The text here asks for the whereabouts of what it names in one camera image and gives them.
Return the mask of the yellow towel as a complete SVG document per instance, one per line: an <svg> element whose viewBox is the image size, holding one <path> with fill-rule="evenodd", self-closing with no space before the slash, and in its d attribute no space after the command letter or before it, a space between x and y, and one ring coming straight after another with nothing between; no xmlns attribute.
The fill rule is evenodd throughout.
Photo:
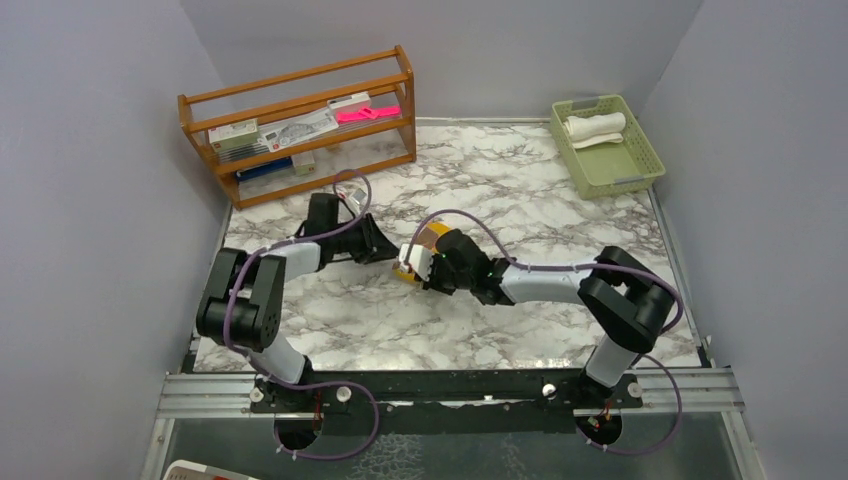
<svg viewBox="0 0 848 480"><path fill-rule="evenodd" d="M437 241L451 227L441 222L428 223L412 244L403 243L392 266L392 271L401 280L411 284L422 284L429 278L435 257L439 255Z"/></svg>

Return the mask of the white towel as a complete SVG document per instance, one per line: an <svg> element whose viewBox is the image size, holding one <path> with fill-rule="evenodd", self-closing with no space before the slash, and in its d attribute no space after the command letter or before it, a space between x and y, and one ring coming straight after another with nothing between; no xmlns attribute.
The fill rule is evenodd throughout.
<svg viewBox="0 0 848 480"><path fill-rule="evenodd" d="M621 143L627 119L621 112L587 118L568 116L563 126L572 147L581 150L605 143Z"/></svg>

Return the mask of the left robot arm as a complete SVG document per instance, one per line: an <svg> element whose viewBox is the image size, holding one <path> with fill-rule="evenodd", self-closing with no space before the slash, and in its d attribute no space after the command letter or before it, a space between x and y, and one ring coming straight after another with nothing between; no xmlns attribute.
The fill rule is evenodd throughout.
<svg viewBox="0 0 848 480"><path fill-rule="evenodd" d="M253 254L220 249L198 306L199 335L244 355L277 384L276 396L290 410L309 406L315 386L306 377L308 357L279 335L285 283L334 261L367 265L399 254L371 214L362 211L340 221L339 210L346 204L334 194L313 194L293 239Z"/></svg>

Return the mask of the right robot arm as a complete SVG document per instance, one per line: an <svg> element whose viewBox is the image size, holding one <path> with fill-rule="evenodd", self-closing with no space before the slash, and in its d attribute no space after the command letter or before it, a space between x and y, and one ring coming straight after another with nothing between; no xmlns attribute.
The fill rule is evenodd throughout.
<svg viewBox="0 0 848 480"><path fill-rule="evenodd" d="M485 254L460 230L434 247L403 247L400 264L426 289L469 292L483 305L550 302L585 307L604 331L577 380L577 394L600 407L612 399L626 370L650 353L679 296L670 284L625 250L607 246L591 262L526 265Z"/></svg>

